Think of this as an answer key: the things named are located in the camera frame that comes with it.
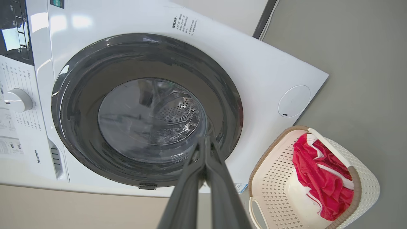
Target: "sticker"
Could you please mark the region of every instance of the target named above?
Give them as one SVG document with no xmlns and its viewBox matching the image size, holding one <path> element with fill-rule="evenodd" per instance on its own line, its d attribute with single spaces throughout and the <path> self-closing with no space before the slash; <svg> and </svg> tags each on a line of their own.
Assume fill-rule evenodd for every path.
<svg viewBox="0 0 407 229">
<path fill-rule="evenodd" d="M 248 184 L 234 184 L 234 187 L 236 188 L 236 192 L 239 194 L 242 194 L 247 186 L 248 186 Z"/>
<path fill-rule="evenodd" d="M 18 139 L 10 111 L 0 108 L 0 136 Z"/>
<path fill-rule="evenodd" d="M 15 159 L 24 156 L 18 139 L 0 137 L 0 158 Z"/>
<path fill-rule="evenodd" d="M 59 8 L 65 7 L 65 0 L 50 0 L 50 4 Z"/>
<path fill-rule="evenodd" d="M 198 20 L 186 15 L 180 14 L 174 17 L 172 24 L 173 29 L 176 29 L 182 33 L 193 36 L 197 27 Z"/>
</svg>

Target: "gray floor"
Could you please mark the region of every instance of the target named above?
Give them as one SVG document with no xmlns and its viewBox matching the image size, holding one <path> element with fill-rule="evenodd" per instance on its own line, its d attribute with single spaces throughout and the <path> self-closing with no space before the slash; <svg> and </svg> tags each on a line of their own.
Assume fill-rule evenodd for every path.
<svg viewBox="0 0 407 229">
<path fill-rule="evenodd" d="M 246 188 L 246 190 L 239 195 L 240 196 L 240 200 L 242 201 L 243 207 L 245 208 L 245 211 L 247 213 L 247 217 L 250 219 L 249 216 L 249 189 Z M 203 194 L 200 193 L 199 194 L 199 206 L 198 206 L 198 222 L 197 222 L 197 229 L 211 229 L 211 199 L 210 199 L 210 194 Z M 256 205 L 254 205 L 253 208 L 253 212 L 254 214 L 257 216 L 257 219 L 260 223 L 260 225 L 262 226 L 262 228 L 266 229 L 267 226 L 265 224 L 265 222 L 262 220 L 261 218 L 261 213 L 259 211 L 259 209 L 257 208 Z M 252 223 L 252 229 L 255 229 L 256 227 L 254 226 L 253 222 L 250 220 L 250 222 Z"/>
<path fill-rule="evenodd" d="M 299 119 L 376 175 L 381 196 L 348 228 L 405 228 L 407 1 L 281 0 L 264 42 L 330 74 Z"/>
</svg>

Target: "front-loading washing machine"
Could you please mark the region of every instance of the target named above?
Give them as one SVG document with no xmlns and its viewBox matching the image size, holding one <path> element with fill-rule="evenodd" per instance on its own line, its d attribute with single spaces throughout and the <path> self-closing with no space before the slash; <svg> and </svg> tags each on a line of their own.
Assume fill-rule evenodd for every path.
<svg viewBox="0 0 407 229">
<path fill-rule="evenodd" d="M 211 135 L 244 187 L 328 77 L 168 1 L 3 4 L 3 184 L 170 196 Z"/>
</svg>

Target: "hisense logo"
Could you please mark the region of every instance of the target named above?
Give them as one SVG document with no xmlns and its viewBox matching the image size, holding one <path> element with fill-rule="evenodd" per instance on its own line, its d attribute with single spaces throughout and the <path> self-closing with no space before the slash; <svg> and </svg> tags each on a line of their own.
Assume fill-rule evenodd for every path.
<svg viewBox="0 0 407 229">
<path fill-rule="evenodd" d="M 38 163 L 38 164 L 41 164 L 41 162 L 39 161 L 38 152 L 37 152 L 36 150 L 34 150 L 34 151 L 35 151 L 35 155 L 36 155 L 36 157 L 37 157 L 37 163 Z"/>
</svg>

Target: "basket handle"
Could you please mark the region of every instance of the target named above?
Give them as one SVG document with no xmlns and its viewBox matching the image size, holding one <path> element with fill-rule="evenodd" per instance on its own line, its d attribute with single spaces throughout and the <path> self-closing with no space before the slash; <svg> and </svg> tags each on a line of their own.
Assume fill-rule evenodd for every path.
<svg viewBox="0 0 407 229">
<path fill-rule="evenodd" d="M 264 218 L 264 214 L 263 214 L 263 212 L 262 212 L 262 210 L 261 210 L 261 208 L 260 208 L 260 205 L 258 204 L 257 200 L 255 200 L 254 197 L 252 197 L 252 196 L 251 196 L 250 199 L 249 199 L 249 214 L 250 214 L 250 218 L 252 218 L 252 221 L 253 221 L 253 223 L 254 223 L 254 225 L 256 226 L 257 229 L 263 229 L 263 228 L 260 226 L 260 224 L 258 223 L 256 217 L 254 216 L 254 212 L 253 212 L 253 202 L 255 202 L 255 203 L 257 204 L 258 209 L 260 210 L 261 215 L 262 215 L 262 217 L 263 217 L 263 220 L 264 220 L 264 222 L 266 222 L 266 219 Z"/>
</svg>

